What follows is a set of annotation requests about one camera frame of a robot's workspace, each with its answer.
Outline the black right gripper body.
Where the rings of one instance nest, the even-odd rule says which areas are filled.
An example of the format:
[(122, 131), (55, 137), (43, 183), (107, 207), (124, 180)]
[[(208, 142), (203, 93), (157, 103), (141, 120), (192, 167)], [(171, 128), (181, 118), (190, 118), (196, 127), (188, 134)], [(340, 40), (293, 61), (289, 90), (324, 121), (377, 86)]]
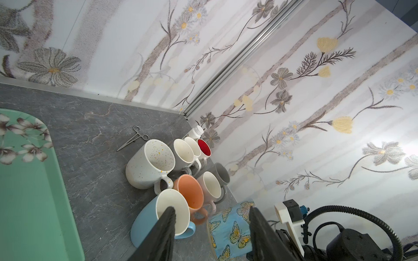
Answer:
[(280, 239), (276, 247), (279, 251), (277, 261), (313, 261), (312, 251), (304, 246), (306, 253), (303, 257), (286, 230), (276, 229), (275, 232)]

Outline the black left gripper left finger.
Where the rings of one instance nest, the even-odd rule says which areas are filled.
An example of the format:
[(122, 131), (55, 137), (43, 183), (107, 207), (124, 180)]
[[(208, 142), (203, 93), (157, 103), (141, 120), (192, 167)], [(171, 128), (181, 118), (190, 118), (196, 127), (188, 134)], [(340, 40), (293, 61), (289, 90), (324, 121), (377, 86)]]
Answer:
[(129, 261), (171, 261), (175, 237), (175, 209), (168, 207)]

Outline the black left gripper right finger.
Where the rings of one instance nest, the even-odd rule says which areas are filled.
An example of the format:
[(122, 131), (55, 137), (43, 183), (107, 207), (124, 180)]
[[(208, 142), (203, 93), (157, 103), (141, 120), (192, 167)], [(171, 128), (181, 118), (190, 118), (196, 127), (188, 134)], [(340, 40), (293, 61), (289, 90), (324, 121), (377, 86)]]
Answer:
[(249, 212), (250, 237), (254, 261), (296, 261), (279, 235), (272, 230), (256, 207)]

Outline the light blue mug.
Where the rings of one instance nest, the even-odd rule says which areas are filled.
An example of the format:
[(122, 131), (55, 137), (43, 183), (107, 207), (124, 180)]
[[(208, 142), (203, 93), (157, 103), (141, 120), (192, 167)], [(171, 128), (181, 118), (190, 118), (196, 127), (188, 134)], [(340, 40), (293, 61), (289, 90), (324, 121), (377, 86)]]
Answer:
[(196, 225), (190, 221), (190, 211), (184, 196), (174, 189), (163, 190), (151, 200), (136, 217), (130, 237), (138, 248), (156, 225), (166, 208), (175, 209), (175, 239), (189, 238), (195, 234)]

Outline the blue mug with brown rim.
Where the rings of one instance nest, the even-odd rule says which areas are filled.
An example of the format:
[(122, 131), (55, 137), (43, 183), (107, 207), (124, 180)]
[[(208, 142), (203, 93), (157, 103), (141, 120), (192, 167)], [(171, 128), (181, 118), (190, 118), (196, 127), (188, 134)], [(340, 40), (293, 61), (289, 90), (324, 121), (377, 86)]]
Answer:
[(243, 201), (208, 219), (209, 242), (217, 261), (233, 261), (252, 252), (249, 213), (254, 206), (252, 200)]

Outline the cream mug with orange handle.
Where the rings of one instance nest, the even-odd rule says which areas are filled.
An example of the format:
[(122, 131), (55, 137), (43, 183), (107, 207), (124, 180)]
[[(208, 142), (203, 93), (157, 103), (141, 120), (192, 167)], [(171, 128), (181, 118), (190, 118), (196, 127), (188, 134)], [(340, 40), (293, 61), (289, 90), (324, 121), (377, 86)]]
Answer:
[(173, 188), (180, 192), (186, 199), (190, 220), (196, 225), (202, 225), (208, 220), (208, 211), (203, 207), (204, 192), (199, 182), (190, 175), (181, 175), (175, 182)]

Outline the pink mug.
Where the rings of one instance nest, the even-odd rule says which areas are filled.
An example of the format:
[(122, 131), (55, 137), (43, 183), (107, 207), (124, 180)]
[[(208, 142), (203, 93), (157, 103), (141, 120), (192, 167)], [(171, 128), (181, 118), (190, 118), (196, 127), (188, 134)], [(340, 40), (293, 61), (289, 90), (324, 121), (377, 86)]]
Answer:
[(212, 207), (210, 215), (213, 215), (216, 212), (216, 205), (214, 203), (222, 194), (221, 185), (215, 175), (209, 171), (204, 172), (197, 181), (204, 194), (204, 205), (210, 205)]

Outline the beige mug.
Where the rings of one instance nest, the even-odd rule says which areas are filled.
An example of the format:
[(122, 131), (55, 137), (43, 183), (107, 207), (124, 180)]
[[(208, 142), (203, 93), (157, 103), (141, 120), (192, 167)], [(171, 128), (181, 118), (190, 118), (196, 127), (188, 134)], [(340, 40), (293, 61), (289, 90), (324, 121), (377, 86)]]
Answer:
[(148, 140), (126, 166), (126, 178), (129, 184), (137, 189), (154, 188), (155, 194), (162, 192), (160, 182), (164, 181), (168, 189), (174, 182), (168, 174), (175, 167), (174, 153), (164, 142), (157, 139)]

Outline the tall dark grey mug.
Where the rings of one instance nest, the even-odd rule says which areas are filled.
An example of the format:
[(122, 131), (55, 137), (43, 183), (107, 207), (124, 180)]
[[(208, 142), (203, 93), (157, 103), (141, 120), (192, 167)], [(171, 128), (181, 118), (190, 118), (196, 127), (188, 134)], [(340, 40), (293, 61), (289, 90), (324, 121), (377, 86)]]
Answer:
[(215, 163), (208, 169), (209, 172), (215, 175), (216, 179), (220, 183), (222, 194), (215, 204), (219, 204), (224, 201), (226, 196), (226, 186), (230, 183), (230, 176), (227, 169), (221, 163)]

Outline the white mug with red inside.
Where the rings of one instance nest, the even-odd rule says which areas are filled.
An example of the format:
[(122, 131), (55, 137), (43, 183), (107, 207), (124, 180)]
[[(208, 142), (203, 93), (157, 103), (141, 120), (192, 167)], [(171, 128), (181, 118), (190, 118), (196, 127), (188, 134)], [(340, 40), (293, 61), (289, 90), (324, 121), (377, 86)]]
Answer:
[(203, 139), (198, 139), (197, 144), (198, 144), (199, 149), (201, 151), (201, 156), (199, 157), (199, 159), (201, 159), (205, 163), (207, 163), (207, 159), (209, 157), (211, 157), (211, 155), (212, 155), (212, 151), (211, 151), (210, 146)]

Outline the green plastic tray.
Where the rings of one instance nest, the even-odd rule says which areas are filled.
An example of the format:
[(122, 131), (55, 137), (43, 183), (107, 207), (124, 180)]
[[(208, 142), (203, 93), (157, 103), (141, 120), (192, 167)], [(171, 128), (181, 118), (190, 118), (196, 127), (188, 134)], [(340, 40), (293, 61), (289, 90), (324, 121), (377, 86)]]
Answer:
[(1, 260), (84, 259), (47, 126), (1, 109)]

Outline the white cream mug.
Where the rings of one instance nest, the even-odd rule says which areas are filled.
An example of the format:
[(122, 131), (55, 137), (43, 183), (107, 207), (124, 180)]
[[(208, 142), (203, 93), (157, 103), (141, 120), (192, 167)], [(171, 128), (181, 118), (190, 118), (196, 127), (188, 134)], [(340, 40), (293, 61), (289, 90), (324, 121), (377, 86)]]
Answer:
[(185, 137), (184, 141), (190, 146), (194, 155), (194, 161), (187, 166), (189, 168), (188, 172), (190, 175), (196, 176), (202, 168), (199, 159), (199, 157), (201, 156), (201, 149), (198, 143), (191, 137)]

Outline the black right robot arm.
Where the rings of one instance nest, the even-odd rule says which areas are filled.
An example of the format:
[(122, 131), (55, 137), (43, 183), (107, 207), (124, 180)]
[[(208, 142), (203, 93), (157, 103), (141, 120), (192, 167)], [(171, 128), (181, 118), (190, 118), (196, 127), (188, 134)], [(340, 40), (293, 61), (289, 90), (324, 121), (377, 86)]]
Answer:
[[(279, 252), (281, 261), (415, 261), (418, 258), (417, 242), (402, 245), (392, 228), (376, 216), (352, 207), (324, 206), (314, 211), (300, 207), (294, 200), (274, 206), (280, 223), (286, 229), (277, 230), (279, 245), (273, 249)], [(368, 234), (329, 221), (321, 224), (314, 233), (309, 232), (309, 224), (325, 213), (345, 213), (372, 222), (389, 237), (393, 248), (381, 249)], [(325, 250), (318, 248), (316, 239), (319, 231), (335, 225), (339, 233)]]

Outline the white plastic bottle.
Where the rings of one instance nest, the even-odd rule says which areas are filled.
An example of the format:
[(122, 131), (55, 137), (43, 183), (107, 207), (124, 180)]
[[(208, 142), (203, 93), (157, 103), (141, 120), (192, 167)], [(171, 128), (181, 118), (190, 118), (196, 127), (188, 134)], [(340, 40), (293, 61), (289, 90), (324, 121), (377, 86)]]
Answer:
[(204, 134), (204, 129), (201, 126), (193, 127), (183, 138), (192, 138), (194, 140), (200, 139)]

